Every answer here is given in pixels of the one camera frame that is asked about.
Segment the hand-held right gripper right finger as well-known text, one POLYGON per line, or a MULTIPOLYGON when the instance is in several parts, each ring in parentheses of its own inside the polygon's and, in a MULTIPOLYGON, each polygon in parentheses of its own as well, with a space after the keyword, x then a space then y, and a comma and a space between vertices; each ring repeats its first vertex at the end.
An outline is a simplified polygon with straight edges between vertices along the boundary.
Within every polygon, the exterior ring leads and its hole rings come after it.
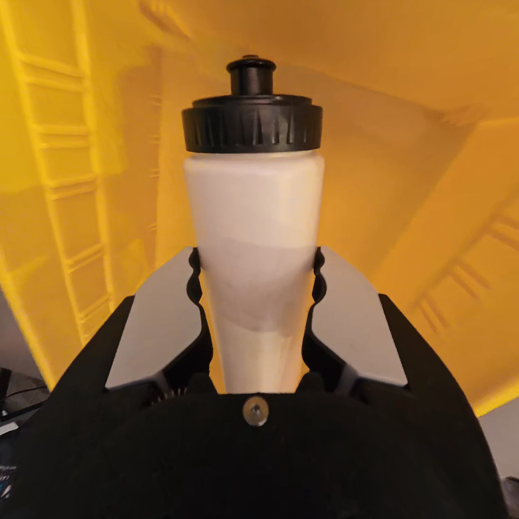
POLYGON ((405 387, 407 377, 373 285, 326 246, 315 254, 314 303, 302 359, 328 392, 350 393, 360 380, 405 387))

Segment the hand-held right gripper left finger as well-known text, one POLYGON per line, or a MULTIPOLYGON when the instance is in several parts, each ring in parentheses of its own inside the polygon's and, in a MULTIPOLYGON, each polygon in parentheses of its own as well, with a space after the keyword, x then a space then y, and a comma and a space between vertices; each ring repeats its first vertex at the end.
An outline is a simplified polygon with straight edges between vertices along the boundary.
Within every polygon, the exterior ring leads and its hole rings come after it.
POLYGON ((163 395, 181 395, 194 374, 209 373, 213 345, 200 273, 197 248, 185 248, 137 290, 107 390, 151 383, 163 395))

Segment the white plastic bottle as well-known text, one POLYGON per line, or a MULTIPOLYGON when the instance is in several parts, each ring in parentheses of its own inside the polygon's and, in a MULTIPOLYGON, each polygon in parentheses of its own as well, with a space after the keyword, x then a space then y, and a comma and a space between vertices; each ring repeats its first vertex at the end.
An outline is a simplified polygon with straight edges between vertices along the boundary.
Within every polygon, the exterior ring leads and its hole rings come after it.
POLYGON ((184 174, 226 391, 294 392, 324 159, 316 151, 195 154, 184 174))

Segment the yellow plastic bin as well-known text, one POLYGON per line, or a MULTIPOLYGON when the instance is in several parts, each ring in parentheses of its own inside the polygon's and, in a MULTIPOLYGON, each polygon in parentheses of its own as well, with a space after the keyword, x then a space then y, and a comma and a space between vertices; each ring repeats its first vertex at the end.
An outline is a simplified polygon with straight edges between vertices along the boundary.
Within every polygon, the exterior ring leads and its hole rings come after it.
POLYGON ((477 415, 518 397, 518 1, 1 1, 1 288, 53 388, 194 245, 181 111, 226 64, 323 107, 318 243, 477 415))

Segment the black bottle lid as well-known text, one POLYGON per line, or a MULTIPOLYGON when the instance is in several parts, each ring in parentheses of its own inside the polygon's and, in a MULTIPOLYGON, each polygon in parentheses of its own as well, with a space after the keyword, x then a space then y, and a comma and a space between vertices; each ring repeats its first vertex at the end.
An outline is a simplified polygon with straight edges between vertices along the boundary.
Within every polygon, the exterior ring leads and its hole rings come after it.
POLYGON ((228 63, 231 93, 182 110, 185 146, 198 154, 307 152, 321 147, 323 108, 274 93, 276 64, 257 55, 228 63))

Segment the dark printed cloth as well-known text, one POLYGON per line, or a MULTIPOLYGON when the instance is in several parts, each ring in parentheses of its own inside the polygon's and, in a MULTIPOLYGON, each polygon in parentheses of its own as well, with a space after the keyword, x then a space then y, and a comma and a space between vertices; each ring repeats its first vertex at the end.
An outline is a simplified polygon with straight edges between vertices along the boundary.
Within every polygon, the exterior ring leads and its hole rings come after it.
POLYGON ((42 379, 1 368, 1 502, 10 494, 16 443, 25 423, 42 407, 49 393, 42 379))

